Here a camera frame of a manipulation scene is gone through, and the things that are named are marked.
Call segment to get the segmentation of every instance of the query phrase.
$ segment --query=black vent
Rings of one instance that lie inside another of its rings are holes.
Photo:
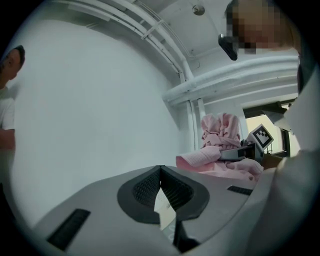
[[[87,210],[76,209],[47,239],[47,241],[64,251],[75,238],[89,215],[90,212]]]
[[[154,208],[156,197],[160,189],[160,170],[136,184],[133,188],[133,196],[147,207]]]
[[[161,172],[161,188],[175,211],[189,202],[194,196],[194,190],[191,186],[164,170]]]
[[[243,188],[243,187],[239,187],[239,186],[230,186],[230,187],[228,187],[228,190],[230,190],[232,192],[244,194],[247,196],[250,196],[253,191],[252,189]]]

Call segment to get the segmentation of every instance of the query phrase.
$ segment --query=white shirt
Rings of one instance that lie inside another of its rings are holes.
[[[15,128],[15,101],[9,97],[6,87],[0,90],[0,128],[3,130]]]

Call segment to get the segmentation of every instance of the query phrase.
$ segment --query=pink towel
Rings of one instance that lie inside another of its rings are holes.
[[[255,160],[218,161],[220,151],[240,147],[239,120],[233,114],[220,114],[218,119],[207,114],[201,120],[202,148],[176,157],[180,169],[202,174],[257,181],[264,168]]]

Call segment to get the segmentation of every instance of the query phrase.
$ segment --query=black rectangular slot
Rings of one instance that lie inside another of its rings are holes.
[[[247,196],[250,196],[253,191],[252,189],[243,188],[243,187],[239,187],[239,186],[230,186],[230,187],[228,187],[228,190],[230,190],[232,192],[244,194]]]
[[[64,251],[90,215],[90,211],[76,209],[69,217],[53,232],[47,241],[53,246]]]

